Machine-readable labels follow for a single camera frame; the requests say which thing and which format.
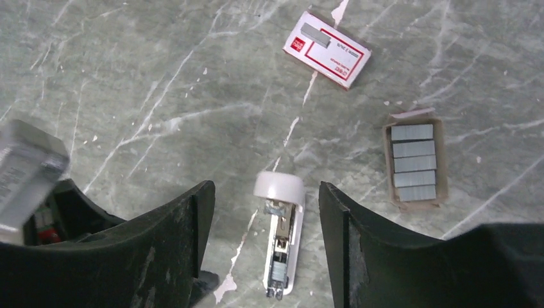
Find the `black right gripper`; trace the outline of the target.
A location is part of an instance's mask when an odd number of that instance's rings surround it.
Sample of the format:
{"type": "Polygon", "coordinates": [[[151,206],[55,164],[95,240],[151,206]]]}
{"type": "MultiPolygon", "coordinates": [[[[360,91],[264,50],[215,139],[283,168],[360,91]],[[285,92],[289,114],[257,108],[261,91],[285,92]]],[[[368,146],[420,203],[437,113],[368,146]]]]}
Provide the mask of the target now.
{"type": "Polygon", "coordinates": [[[216,187],[205,180],[125,221],[59,181],[1,245],[2,307],[194,307],[216,288],[201,265],[216,187]]]}

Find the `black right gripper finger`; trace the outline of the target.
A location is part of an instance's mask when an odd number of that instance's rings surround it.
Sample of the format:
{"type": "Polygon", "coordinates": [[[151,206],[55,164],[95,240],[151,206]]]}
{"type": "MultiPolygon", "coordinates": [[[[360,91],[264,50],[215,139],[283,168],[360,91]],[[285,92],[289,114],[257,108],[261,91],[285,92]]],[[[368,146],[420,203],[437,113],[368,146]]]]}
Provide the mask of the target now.
{"type": "Polygon", "coordinates": [[[333,184],[319,213],[335,307],[542,307],[543,225],[491,223],[440,240],[333,184]]]}

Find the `cardboard tray with staples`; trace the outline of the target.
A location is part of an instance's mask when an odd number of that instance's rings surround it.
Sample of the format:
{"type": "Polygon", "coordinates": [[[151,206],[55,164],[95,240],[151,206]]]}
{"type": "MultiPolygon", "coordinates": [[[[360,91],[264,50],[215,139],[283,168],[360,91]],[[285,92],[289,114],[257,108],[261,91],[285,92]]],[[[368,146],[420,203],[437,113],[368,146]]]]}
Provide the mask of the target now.
{"type": "Polygon", "coordinates": [[[445,134],[435,110],[389,114],[382,127],[389,201],[402,211],[440,207],[448,198],[445,134]]]}

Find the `red white staple box sleeve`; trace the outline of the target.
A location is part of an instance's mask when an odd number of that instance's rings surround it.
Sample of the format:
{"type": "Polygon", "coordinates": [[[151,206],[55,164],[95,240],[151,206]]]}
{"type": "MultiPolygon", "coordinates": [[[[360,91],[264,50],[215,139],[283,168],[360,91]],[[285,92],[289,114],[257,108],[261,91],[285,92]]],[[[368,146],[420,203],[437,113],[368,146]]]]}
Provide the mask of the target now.
{"type": "Polygon", "coordinates": [[[348,90],[371,51],[310,12],[303,12],[283,51],[348,90]]]}

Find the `long white stapler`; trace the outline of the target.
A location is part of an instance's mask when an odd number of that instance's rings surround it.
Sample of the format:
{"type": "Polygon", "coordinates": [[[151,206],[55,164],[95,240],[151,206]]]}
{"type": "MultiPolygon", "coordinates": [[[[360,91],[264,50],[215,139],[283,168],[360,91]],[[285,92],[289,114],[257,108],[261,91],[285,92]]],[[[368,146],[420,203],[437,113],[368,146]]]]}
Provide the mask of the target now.
{"type": "Polygon", "coordinates": [[[303,180],[263,171],[257,175],[253,195],[265,200],[264,212],[271,215],[263,285],[268,298],[281,300],[294,287],[305,212],[303,180]]]}

